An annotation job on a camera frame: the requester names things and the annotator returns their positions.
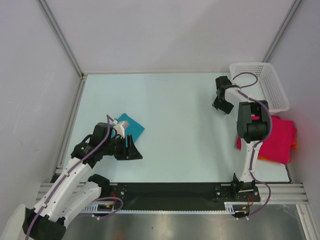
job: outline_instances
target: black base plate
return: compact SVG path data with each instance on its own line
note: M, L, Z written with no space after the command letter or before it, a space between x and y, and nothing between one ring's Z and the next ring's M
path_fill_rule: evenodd
M248 203L248 192L232 196L230 183L111 183L112 191L132 211L223 211L224 202ZM258 188L249 194L260 201Z

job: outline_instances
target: light blue table surface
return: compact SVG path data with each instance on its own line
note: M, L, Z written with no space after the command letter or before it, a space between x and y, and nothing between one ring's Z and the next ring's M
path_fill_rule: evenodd
M93 173L111 182L229 182L239 151L236 115L212 107L215 79L228 73L91 74L87 76L64 164L98 122L127 113L145 127L141 160L105 156ZM256 177L288 182L282 164L258 160Z

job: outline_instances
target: wire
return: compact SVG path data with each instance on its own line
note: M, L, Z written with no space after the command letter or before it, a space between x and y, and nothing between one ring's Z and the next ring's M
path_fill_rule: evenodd
M240 87L240 89L247 88L247 87L251 87L251 86L255 85L255 84L258 82L258 80L259 80L259 79L258 79L258 76L255 75L255 74L252 73L252 72L241 72L241 73L239 73L238 75L236 75L235 77L233 77L232 80L234 80L235 78L237 78L238 76L243 75L243 74L250 74L250 75L254 76L254 77L255 77L255 82L252 83L252 84L249 84L249 85L242 86L242 87ZM250 158L249 173L250 173L252 179L255 180L255 181L256 181L257 183L259 183L259 184L265 185L265 186L268 188L268 197L266 198L265 203L264 203L264 204L262 205L262 207L260 207L257 211L255 211L255 212L253 212L253 213L251 213L251 214L249 215L249 216L252 216L252 215L255 215L255 214L257 214L258 212L260 212L260 211L268 204L268 202L269 202L269 200L270 200L270 198L271 198L271 188L270 188L270 186L269 186L267 183L256 179L256 177L254 176L254 173L253 173L253 163L254 163L254 156L255 156L255 152L256 152L256 150L255 150L256 147L257 147L260 143L266 141L266 140L270 137L271 132L272 132L272 128L273 128L273 124L272 124L271 114L270 114L270 112L269 112L269 109L266 107L266 105L264 105L262 102L260 102L260 101L258 101L258 100L255 100L255 99L249 97L248 95L244 94L242 91L240 91L240 89L237 90L237 92L238 92L240 95L242 95L243 97L245 97L246 99L248 99L248 100L250 100L250 101L256 102L256 103L258 103L259 105L261 105L261 107L267 112L267 115L268 115L268 118L269 118L269 121L270 121L270 129L269 129L268 134L265 136L264 139L258 141L258 142L253 146L252 154L251 154L251 158Z
M88 136L86 136L86 137L82 140L82 142L85 143L89 138L91 138L91 136L92 136L92 134L89 134Z
M240 87L239 87L240 89L252 87L253 85L255 85L255 84L259 81L258 76L255 75L255 74L252 73L252 72L249 72L249 71L244 71L244 72L239 73L238 75L235 75L235 76L232 78L232 80L235 80L237 77L239 77L240 75L243 75L243 74L250 74L250 75L254 76L254 77L255 77L255 82L254 82L254 83L251 83L251 84L249 84L249 85L240 86Z
M111 128L111 133L112 133L113 130L114 130L114 137L113 137L113 138L115 138L116 135L118 134L118 132L117 132L117 130L116 130L114 127L112 127L112 128Z
M114 196L114 197L117 197L116 194L113 191L111 192L111 195ZM116 205L116 203L117 203L117 199L114 200L113 205Z
M230 194L231 193L231 191L228 191L228 192L226 192L225 194L223 194L222 196L226 196L226 195L228 195L228 194Z
M108 200L108 199L114 199L115 201L119 200L121 205L118 209L114 210L113 212L109 213L106 216L102 216L100 217L100 219L106 219L114 214L116 214L117 212L119 212L123 207L124 207L124 201L120 198L120 197L116 197L116 196L107 196L107 197L101 197L101 198L97 198L94 201L102 201L102 200Z
M82 159L80 159L75 165L73 165L73 167L71 167L67 173L68 175L76 168L78 167L83 161L85 161L87 158L89 158L93 153L95 153L101 146L102 144L104 144L104 142L108 139L109 134L110 134L110 120L113 121L113 119L109 116L106 115L106 119L107 119L107 131L106 131L106 135L104 137L104 139L92 150L90 151L86 156L84 156ZM28 230L26 231L26 235L25 235L25 240L29 240L29 236L31 233L31 229L33 228L36 220L38 219L38 217L40 216L41 212L45 209L44 206L46 206L48 204L48 202L50 201L50 199L53 197L53 195L56 193L56 191L58 190L58 188L60 187L60 185L63 183L63 181L67 178L67 175L64 174L63 177L60 179L60 181L57 183L57 185L53 188L53 190L51 191L51 193L49 194L49 196L47 197L47 199L44 201L43 206L39 209L39 211L36 213L36 215L34 216L34 218L32 219Z
M251 201L251 204L249 205L249 207L251 207L255 202L253 200L253 198L251 197L251 195L248 195L248 203Z

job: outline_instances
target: pink cloth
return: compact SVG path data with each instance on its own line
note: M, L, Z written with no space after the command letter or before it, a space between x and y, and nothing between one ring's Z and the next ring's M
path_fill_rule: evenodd
M297 129L294 122L280 119L279 116L272 116L272 133L262 144L259 156L269 160L287 164L290 162L290 149L297 136ZM241 139L238 137L236 147L241 149Z

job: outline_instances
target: white basket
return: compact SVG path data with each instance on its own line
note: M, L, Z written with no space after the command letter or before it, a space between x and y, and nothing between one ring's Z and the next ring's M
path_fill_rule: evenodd
M230 65L231 79L237 74L250 72L257 75L257 84L245 87L241 91L255 100L266 100L271 114L287 111L290 108L289 101L276 73L270 63L265 62L239 62ZM233 83L244 86L255 82L255 77L249 74L238 76Z

